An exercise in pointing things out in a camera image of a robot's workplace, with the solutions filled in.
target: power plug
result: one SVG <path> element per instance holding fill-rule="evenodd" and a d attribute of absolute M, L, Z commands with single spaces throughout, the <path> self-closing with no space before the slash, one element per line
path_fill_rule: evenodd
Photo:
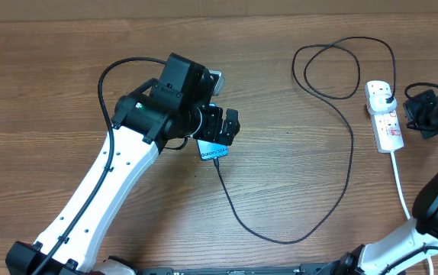
<path fill-rule="evenodd" d="M 380 80 L 372 80 L 365 85 L 366 106 L 370 115 L 381 115 L 394 111 L 397 107 L 397 100 L 387 103 L 392 96 L 390 85 Z"/>
<path fill-rule="evenodd" d="M 391 96 L 390 87 L 383 81 L 370 81 L 365 86 L 366 107 L 372 119 L 373 134 L 377 144 L 378 152 L 390 153 L 404 146 L 401 127 L 395 112 L 397 103 L 386 103 Z"/>

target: power adapter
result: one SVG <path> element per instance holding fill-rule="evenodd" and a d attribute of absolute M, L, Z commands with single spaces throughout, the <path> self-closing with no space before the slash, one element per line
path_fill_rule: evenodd
<path fill-rule="evenodd" d="M 365 85 L 365 95 L 378 152 L 390 153 L 402 148 L 404 141 L 395 112 L 397 101 L 394 99 L 391 103 L 386 102 L 391 96 L 389 84 L 378 80 L 369 81 Z"/>

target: white power strip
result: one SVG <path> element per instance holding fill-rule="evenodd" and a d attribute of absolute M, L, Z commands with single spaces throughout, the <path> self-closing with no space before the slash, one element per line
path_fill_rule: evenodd
<path fill-rule="evenodd" d="M 365 85 L 365 95 L 378 152 L 390 153 L 402 148 L 404 141 L 395 112 L 397 101 L 385 102 L 391 95 L 390 85 L 383 81 L 370 81 Z"/>

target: wooden tabletop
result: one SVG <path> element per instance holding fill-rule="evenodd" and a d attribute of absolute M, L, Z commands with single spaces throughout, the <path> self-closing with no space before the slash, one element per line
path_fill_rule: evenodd
<path fill-rule="evenodd" d="M 350 141 L 339 116 L 294 83 L 291 59 L 299 47 L 353 35 L 380 38 L 394 49 L 398 114 L 405 124 L 404 87 L 438 83 L 438 14 L 0 24 L 0 274 L 7 273 L 12 244 L 34 241 L 92 165 L 105 138 L 97 81 L 107 65 L 125 57 L 165 60 L 174 52 L 222 71 L 226 86 L 214 101 L 240 114 L 241 131 L 221 158 L 238 215 L 271 238 L 306 234 L 343 189 Z M 360 60 L 362 86 L 372 79 L 393 83 L 381 44 L 351 40 L 343 46 Z M 300 75 L 313 53 L 298 57 Z M 135 63 L 112 71 L 104 86 L 108 108 L 161 69 Z M 349 54 L 330 50 L 308 77 L 322 92 L 347 95 L 356 84 L 356 65 Z M 117 255 L 138 267 L 295 266 L 336 260 L 383 238 L 405 217 L 390 157 L 376 150 L 363 93 L 332 101 L 353 127 L 353 169 L 339 207 L 305 241 L 272 244 L 241 228 L 214 164 L 200 161 L 191 141 L 182 151 L 163 151 L 141 177 L 98 260 Z M 396 155 L 411 207 L 438 171 L 438 136 L 423 141 L 406 128 L 402 134 L 405 147 Z M 438 257 L 434 263 L 438 273 Z M 410 274 L 426 274 L 425 266 Z"/>

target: power strip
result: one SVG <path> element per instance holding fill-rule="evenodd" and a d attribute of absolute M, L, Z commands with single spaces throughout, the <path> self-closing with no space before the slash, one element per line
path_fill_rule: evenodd
<path fill-rule="evenodd" d="M 401 149 L 404 141 L 395 112 L 397 101 L 394 99 L 392 103 L 385 102 L 391 95 L 390 85 L 379 80 L 370 81 L 365 85 L 365 95 L 378 152 L 390 153 Z"/>

